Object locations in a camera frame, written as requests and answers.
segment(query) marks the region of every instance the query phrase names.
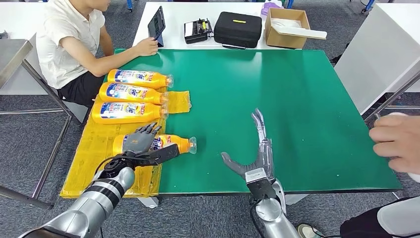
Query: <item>man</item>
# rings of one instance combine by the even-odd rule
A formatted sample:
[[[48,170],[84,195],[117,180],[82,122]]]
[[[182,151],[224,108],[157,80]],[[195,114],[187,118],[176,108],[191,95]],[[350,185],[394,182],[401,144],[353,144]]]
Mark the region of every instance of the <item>man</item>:
[[[155,55],[158,43],[147,38],[114,55],[103,11],[110,0],[50,0],[37,32],[37,51],[49,86],[66,101],[91,107],[104,75],[139,56]],[[95,54],[101,46],[105,57]]]
[[[377,120],[369,132],[377,144],[373,150],[391,157],[389,167],[408,173],[420,182],[420,117],[393,113]],[[302,238],[319,238],[308,225],[300,225]],[[345,221],[340,227],[341,238],[392,238],[420,233],[420,197],[404,198],[374,208]]]

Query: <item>robotic arm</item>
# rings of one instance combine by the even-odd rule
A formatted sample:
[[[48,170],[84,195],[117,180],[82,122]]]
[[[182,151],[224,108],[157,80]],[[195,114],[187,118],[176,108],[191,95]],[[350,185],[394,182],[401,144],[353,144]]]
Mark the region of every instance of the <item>robotic arm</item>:
[[[21,238],[92,238],[134,183],[138,166],[158,165],[179,155],[176,144],[150,151],[160,130],[156,123],[136,130],[127,138],[124,153],[104,160],[104,170],[95,171],[93,181],[65,212]]]
[[[286,218],[284,191],[280,181],[274,177],[271,140],[266,137],[263,115],[257,108],[251,117],[260,139],[257,159],[244,166],[222,152],[223,161],[245,180],[253,198],[257,200],[255,211],[264,224],[266,233],[266,236],[262,233],[260,235],[266,238],[300,238],[295,227]]]
[[[254,208],[265,226],[266,238],[300,238],[286,218],[283,187],[274,177],[271,140],[267,139],[263,115],[256,109],[252,118],[257,126],[259,149],[257,159],[250,165],[241,165],[222,152],[224,163],[240,175],[257,203]],[[40,228],[20,238],[93,238],[102,223],[111,215],[125,192],[134,183],[138,166],[158,165],[179,155],[176,144],[150,151],[152,141],[160,130],[156,123],[144,126],[131,134],[124,144],[123,154],[104,160],[104,170],[95,171],[90,185],[65,212]]]

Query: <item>black shorts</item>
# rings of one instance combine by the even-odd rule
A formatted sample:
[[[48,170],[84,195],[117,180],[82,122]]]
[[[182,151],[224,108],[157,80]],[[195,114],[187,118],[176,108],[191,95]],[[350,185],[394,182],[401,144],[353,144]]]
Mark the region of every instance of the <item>black shorts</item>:
[[[402,198],[392,203],[407,199],[410,198]],[[357,217],[345,221],[340,227],[341,238],[392,238],[392,236],[382,228],[377,218],[378,211],[382,207],[373,208]]]
[[[58,97],[91,108],[92,99],[99,93],[104,77],[96,77],[88,71],[58,89]]]

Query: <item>tablet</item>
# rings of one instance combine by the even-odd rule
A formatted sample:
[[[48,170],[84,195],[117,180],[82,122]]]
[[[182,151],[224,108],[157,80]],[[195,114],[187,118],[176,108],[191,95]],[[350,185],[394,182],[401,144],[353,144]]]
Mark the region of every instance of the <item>tablet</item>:
[[[163,18],[162,6],[156,11],[152,20],[148,24],[149,37],[153,37],[155,40],[162,34],[165,29],[165,19]]]

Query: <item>black carrying case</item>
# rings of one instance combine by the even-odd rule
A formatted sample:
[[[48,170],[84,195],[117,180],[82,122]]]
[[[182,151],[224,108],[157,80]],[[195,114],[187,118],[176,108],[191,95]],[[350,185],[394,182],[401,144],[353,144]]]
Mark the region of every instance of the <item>black carrying case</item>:
[[[259,16],[222,12],[214,26],[214,40],[221,44],[255,48],[261,36]]]

